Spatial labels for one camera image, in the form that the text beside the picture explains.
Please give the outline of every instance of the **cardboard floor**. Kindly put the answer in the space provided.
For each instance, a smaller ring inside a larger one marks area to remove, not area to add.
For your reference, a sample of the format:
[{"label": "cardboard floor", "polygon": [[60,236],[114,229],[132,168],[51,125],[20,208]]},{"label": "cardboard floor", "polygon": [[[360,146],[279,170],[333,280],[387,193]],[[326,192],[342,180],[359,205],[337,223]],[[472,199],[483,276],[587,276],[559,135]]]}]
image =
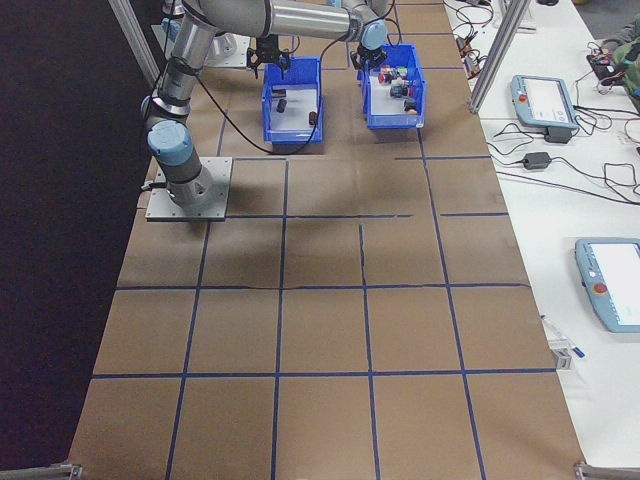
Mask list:
[{"label": "cardboard floor", "polygon": [[[325,140],[298,155],[253,149],[195,92],[199,153],[235,157],[229,216],[138,210],[70,455],[87,479],[574,478],[444,7],[394,15],[425,67],[422,129],[366,128],[344,45],[322,76]],[[204,79],[261,139],[261,81]]]}]

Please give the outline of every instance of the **tablet screen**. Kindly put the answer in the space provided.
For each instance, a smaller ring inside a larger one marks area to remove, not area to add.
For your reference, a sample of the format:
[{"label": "tablet screen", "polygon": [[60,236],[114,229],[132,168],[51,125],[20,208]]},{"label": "tablet screen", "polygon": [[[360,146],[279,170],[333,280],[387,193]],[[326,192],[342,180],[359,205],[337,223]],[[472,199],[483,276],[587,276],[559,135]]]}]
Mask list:
[{"label": "tablet screen", "polygon": [[570,123],[560,82],[540,78],[524,78],[531,116],[534,120]]},{"label": "tablet screen", "polygon": [[592,243],[620,325],[640,325],[640,248],[635,243]]}]

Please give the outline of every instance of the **blue storage bin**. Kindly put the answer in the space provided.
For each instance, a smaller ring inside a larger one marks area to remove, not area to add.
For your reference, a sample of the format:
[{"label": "blue storage bin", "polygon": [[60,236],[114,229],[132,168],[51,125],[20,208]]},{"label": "blue storage bin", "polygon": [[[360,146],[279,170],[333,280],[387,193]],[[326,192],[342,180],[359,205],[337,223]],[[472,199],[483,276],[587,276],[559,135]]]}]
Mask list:
[{"label": "blue storage bin", "polygon": [[383,67],[407,69],[406,80],[413,88],[412,98],[416,101],[415,110],[418,113],[405,113],[403,99],[391,98],[390,86],[379,84],[377,76],[380,73],[380,67],[366,73],[358,71],[358,81],[363,96],[362,112],[367,117],[367,127],[371,129],[421,128],[424,126],[427,82],[424,79],[416,48],[411,43],[401,43],[397,46],[385,44],[382,47],[387,52]]},{"label": "blue storage bin", "polygon": [[[273,91],[287,91],[284,112],[277,111],[280,98]],[[318,114],[320,105],[320,58],[291,58],[291,68],[282,74],[277,65],[267,64],[262,87],[262,125],[265,142],[272,144],[306,143],[313,131],[309,112]],[[317,126],[309,143],[322,142],[324,109],[316,117]]]}]

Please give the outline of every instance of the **grid square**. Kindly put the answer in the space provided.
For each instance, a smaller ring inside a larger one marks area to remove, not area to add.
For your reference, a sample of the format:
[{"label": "grid square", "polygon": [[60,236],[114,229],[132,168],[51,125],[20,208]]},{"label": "grid square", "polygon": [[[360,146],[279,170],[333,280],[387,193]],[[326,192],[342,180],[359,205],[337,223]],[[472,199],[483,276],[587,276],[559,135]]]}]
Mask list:
[{"label": "grid square", "polygon": [[368,285],[444,282],[430,217],[365,222],[364,252]]},{"label": "grid square", "polygon": [[427,166],[439,213],[507,211],[493,163],[488,158],[429,160]]},{"label": "grid square", "polygon": [[278,288],[281,241],[281,219],[230,218],[213,223],[203,285]]},{"label": "grid square", "polygon": [[278,292],[201,291],[190,372],[275,371]]},{"label": "grid square", "polygon": [[487,478],[575,478],[584,456],[555,373],[472,375],[469,388]]},{"label": "grid square", "polygon": [[182,372],[193,291],[120,291],[111,304],[94,373]]},{"label": "grid square", "polygon": [[282,215],[284,160],[237,160],[229,188],[227,215]]},{"label": "grid square", "polygon": [[444,288],[369,290],[375,371],[460,368]]},{"label": "grid square", "polygon": [[282,315],[281,371],[367,371],[361,291],[287,291]]},{"label": "grid square", "polygon": [[276,478],[375,478],[366,378],[280,380]]},{"label": "grid square", "polygon": [[171,478],[269,478],[273,390],[265,378],[188,380]]},{"label": "grid square", "polygon": [[118,286],[192,286],[202,260],[203,223],[147,222],[138,210]]},{"label": "grid square", "polygon": [[469,113],[471,96],[464,70],[424,70],[429,85],[427,115],[421,131],[427,157],[488,156],[477,115]]},{"label": "grid square", "polygon": [[284,284],[361,285],[358,227],[350,220],[287,222]]},{"label": "grid square", "polygon": [[378,377],[375,395],[382,478],[481,478],[459,375]]},{"label": "grid square", "polygon": [[419,215],[429,205],[421,160],[358,162],[358,204],[365,215]]},{"label": "grid square", "polygon": [[402,34],[405,43],[413,43],[418,52],[422,68],[460,68],[462,61],[458,53],[456,41],[451,33],[442,35],[405,35]]},{"label": "grid square", "polygon": [[69,461],[83,478],[164,478],[179,390],[179,379],[92,380]]},{"label": "grid square", "polygon": [[440,217],[452,283],[528,283],[511,221],[501,217]]},{"label": "grid square", "polygon": [[455,288],[466,368],[554,368],[527,287]]},{"label": "grid square", "polygon": [[356,181],[354,162],[326,158],[291,160],[287,213],[357,215]]},{"label": "grid square", "polygon": [[451,24],[439,5],[396,5],[402,33],[450,33]]}]

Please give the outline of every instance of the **black curtain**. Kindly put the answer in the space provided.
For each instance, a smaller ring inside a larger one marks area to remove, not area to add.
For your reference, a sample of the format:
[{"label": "black curtain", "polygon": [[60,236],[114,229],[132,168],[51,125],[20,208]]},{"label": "black curtain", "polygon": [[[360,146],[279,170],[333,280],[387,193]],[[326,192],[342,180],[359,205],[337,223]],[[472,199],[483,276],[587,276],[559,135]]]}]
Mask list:
[{"label": "black curtain", "polygon": [[[134,3],[145,29],[159,22],[161,5]],[[148,167],[138,137],[149,87],[108,2],[31,0],[2,10],[6,470],[69,452]]]}]

